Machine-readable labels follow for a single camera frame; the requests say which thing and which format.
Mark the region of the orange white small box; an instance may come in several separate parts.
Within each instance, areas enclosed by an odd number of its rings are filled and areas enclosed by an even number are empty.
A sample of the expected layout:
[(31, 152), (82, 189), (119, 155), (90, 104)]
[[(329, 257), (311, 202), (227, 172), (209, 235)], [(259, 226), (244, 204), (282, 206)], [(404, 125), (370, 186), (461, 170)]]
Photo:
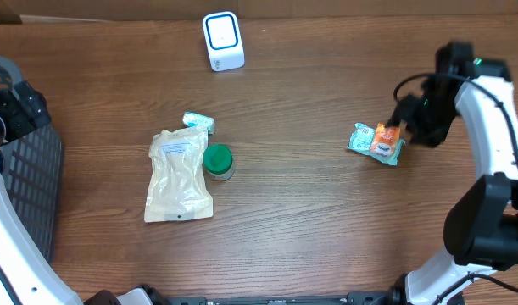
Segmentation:
[(378, 124), (370, 146), (370, 152), (385, 158), (391, 157), (396, 151), (399, 137), (399, 127), (387, 127), (384, 124)]

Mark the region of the teal white tissue pack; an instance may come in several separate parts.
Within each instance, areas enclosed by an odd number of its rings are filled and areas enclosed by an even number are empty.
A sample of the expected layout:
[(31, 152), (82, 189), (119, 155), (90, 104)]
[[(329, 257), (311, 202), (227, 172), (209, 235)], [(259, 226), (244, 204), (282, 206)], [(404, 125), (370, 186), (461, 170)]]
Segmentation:
[(182, 122), (186, 127), (202, 126), (208, 130), (210, 135), (216, 132), (216, 124), (213, 118), (194, 112), (185, 112)]

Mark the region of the grey plastic mesh basket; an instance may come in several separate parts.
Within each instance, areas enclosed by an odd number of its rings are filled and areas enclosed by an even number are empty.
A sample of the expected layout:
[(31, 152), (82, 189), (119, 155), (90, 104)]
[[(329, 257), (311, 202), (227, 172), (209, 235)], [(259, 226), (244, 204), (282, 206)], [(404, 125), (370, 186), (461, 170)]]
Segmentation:
[[(0, 91), (24, 81), (12, 60), (0, 56)], [(11, 142), (0, 117), (0, 173), (21, 223), (42, 256), (53, 261), (54, 235), (64, 163), (64, 144), (52, 121)]]

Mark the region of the green lid jar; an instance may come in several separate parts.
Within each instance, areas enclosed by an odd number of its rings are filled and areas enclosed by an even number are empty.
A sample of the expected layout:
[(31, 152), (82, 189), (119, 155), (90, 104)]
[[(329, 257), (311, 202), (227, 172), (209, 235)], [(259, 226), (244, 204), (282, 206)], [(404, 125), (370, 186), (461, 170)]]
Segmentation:
[(209, 175), (218, 181), (229, 180), (235, 172), (232, 152), (222, 144), (211, 145), (205, 150), (203, 165)]

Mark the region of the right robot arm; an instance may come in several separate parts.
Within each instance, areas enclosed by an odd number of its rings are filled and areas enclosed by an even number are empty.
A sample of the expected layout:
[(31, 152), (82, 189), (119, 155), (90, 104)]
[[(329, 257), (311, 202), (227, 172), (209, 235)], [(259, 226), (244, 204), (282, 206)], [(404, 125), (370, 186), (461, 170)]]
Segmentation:
[(411, 143), (436, 147), (462, 118), (476, 181), (448, 212), (441, 250), (375, 302), (462, 304), (476, 280), (518, 293), (493, 276), (518, 265), (518, 117), (508, 65), (475, 57), (469, 42), (449, 42), (437, 50), (434, 72), (420, 78), (421, 96), (397, 97), (387, 126), (404, 125)]

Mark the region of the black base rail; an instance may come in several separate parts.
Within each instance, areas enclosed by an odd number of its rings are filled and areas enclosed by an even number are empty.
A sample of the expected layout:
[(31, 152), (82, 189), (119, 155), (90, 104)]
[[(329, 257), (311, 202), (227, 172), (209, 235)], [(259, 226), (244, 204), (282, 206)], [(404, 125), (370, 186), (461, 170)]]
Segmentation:
[(169, 305), (384, 305), (388, 304), (383, 291), (349, 292), (344, 296), (300, 297), (167, 297)]

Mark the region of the white barcode scanner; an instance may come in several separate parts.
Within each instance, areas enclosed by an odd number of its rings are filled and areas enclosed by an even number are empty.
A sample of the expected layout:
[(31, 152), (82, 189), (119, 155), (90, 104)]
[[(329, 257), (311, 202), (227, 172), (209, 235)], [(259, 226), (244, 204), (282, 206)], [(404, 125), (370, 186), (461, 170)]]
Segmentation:
[(236, 15), (231, 11), (208, 14), (202, 25), (212, 70), (241, 68), (245, 64), (245, 54)]

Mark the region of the clear bag beige contents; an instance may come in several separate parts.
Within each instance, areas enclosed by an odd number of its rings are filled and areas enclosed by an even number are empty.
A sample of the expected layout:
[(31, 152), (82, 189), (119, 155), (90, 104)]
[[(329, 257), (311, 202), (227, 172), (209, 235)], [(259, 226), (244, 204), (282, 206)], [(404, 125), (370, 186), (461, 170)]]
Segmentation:
[(203, 126), (163, 130), (152, 139), (148, 156), (152, 175), (144, 221), (189, 221), (213, 216), (214, 201), (203, 175), (203, 154), (208, 146)]

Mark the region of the green wet wipes pack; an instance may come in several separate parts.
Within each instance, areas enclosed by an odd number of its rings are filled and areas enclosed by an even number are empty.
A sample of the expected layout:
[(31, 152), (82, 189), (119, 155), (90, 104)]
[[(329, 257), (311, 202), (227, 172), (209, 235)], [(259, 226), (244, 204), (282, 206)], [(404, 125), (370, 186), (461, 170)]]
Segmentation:
[(356, 123), (354, 126), (355, 131), (352, 133), (348, 142), (349, 150), (355, 151), (365, 156), (370, 156), (383, 164), (390, 166), (396, 166), (398, 164), (398, 156), (401, 152), (402, 146), (405, 144), (404, 139), (399, 137), (399, 143), (395, 153), (391, 157), (385, 158), (370, 152), (370, 146), (375, 135), (376, 128), (371, 128), (363, 123)]

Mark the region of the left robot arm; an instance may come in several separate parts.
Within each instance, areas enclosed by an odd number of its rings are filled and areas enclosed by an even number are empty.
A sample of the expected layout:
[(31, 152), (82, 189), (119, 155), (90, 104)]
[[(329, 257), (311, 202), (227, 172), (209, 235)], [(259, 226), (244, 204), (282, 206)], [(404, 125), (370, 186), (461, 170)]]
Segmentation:
[(0, 304), (80, 304), (54, 272), (64, 145), (43, 95), (0, 76)]

